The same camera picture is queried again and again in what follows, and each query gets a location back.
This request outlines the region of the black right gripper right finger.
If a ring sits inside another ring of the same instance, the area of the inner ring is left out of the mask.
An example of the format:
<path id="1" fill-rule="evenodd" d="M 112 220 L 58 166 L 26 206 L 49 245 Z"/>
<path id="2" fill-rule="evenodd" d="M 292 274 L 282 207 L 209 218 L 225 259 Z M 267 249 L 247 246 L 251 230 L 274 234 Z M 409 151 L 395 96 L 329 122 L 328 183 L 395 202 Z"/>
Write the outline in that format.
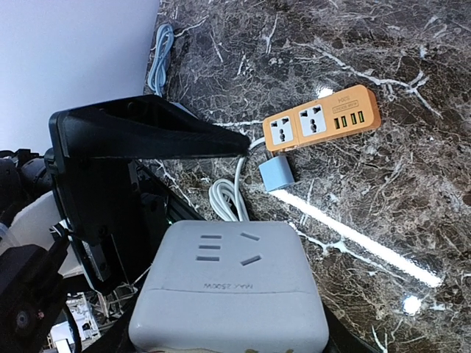
<path id="1" fill-rule="evenodd" d="M 325 306 L 325 316 L 329 329 L 325 353 L 378 353 L 377 349 L 349 332 L 328 306 Z"/>

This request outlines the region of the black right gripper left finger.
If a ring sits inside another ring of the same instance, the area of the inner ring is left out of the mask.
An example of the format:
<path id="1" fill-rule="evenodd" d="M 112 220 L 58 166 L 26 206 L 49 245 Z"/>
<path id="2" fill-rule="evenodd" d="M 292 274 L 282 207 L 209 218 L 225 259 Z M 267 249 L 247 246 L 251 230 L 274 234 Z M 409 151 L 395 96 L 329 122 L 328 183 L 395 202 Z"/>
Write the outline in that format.
<path id="1" fill-rule="evenodd" d="M 123 315 L 114 325 L 103 335 L 86 348 L 83 353 L 128 353 L 134 352 L 128 329 L 130 316 Z"/>

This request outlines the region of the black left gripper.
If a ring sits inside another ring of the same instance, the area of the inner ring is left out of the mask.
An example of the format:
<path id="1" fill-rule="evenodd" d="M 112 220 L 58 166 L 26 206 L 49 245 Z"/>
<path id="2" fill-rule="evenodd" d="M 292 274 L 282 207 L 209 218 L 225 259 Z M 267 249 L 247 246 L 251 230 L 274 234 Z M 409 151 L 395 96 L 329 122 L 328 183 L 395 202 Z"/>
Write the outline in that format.
<path id="1" fill-rule="evenodd" d="M 237 157 L 249 149 L 247 136 L 155 95 L 57 112 L 49 131 L 54 197 L 91 287 L 103 294 L 139 278 L 169 227 L 169 191 L 142 159 Z"/>

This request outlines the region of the white cube socket adapter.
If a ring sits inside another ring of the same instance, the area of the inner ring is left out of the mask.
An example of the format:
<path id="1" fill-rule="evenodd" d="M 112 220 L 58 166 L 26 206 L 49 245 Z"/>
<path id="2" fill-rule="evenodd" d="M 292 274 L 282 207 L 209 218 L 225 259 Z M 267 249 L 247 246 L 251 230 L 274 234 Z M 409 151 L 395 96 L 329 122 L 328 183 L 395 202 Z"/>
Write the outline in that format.
<path id="1" fill-rule="evenodd" d="M 329 329 L 296 231 L 279 221 L 178 221 L 129 326 L 145 352 L 321 352 Z"/>

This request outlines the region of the light blue charger plug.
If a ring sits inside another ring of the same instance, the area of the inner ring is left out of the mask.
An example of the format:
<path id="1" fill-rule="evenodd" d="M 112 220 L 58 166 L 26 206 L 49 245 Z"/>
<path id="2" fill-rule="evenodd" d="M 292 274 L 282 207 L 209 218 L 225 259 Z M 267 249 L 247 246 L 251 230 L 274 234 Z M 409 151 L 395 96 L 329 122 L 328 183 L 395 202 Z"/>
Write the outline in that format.
<path id="1" fill-rule="evenodd" d="M 284 189 L 294 184 L 294 176 L 284 155 L 268 159 L 259 165 L 261 179 L 267 192 Z"/>

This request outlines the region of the orange power strip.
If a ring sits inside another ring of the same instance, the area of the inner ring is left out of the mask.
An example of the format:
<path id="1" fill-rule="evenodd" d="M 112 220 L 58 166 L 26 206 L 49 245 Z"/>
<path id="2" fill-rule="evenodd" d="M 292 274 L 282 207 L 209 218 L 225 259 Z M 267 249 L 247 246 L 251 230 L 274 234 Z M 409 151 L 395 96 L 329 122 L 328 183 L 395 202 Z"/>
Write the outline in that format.
<path id="1" fill-rule="evenodd" d="M 280 152 L 356 135 L 380 125 L 375 94 L 355 85 L 265 118 L 263 134 L 267 149 Z"/>

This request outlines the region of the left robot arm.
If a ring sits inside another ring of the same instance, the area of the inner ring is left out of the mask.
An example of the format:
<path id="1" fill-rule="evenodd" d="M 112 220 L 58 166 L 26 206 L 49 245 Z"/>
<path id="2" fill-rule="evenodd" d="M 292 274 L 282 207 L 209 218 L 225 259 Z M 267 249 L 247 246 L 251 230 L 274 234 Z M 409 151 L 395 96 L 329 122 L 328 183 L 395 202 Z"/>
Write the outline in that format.
<path id="1" fill-rule="evenodd" d="M 109 293 L 151 265 L 169 219 L 198 219 L 144 160 L 237 157 L 249 138 L 154 96 L 54 113 L 52 147 L 1 153 L 1 222 L 45 193 L 71 229 L 91 287 Z"/>

